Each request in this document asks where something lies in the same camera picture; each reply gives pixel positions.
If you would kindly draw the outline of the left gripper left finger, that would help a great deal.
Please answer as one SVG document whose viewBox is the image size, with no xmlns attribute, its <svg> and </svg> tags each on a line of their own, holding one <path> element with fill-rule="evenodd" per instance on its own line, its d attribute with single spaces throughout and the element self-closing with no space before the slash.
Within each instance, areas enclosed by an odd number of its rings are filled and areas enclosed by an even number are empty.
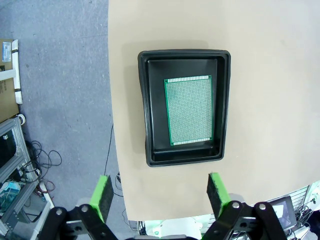
<svg viewBox="0 0 320 240">
<path fill-rule="evenodd" d="M 39 240 L 76 240 L 88 235 L 92 240 L 116 240 L 116 235 L 106 225 L 114 197 L 109 176 L 100 176 L 89 203 L 75 206 L 68 211 L 64 207 L 52 208 L 37 235 Z"/>
</svg>

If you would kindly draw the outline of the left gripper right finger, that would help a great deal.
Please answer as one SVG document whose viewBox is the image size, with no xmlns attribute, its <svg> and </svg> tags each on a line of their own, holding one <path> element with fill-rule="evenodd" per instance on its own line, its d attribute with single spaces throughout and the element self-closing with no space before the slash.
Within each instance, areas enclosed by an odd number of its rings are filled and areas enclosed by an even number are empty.
<svg viewBox="0 0 320 240">
<path fill-rule="evenodd" d="M 269 202 L 249 206 L 232 200 L 216 172 L 208 175 L 207 195 L 215 221 L 203 240 L 230 240 L 232 235 L 246 234 L 250 240 L 285 240 L 286 234 Z"/>
</svg>

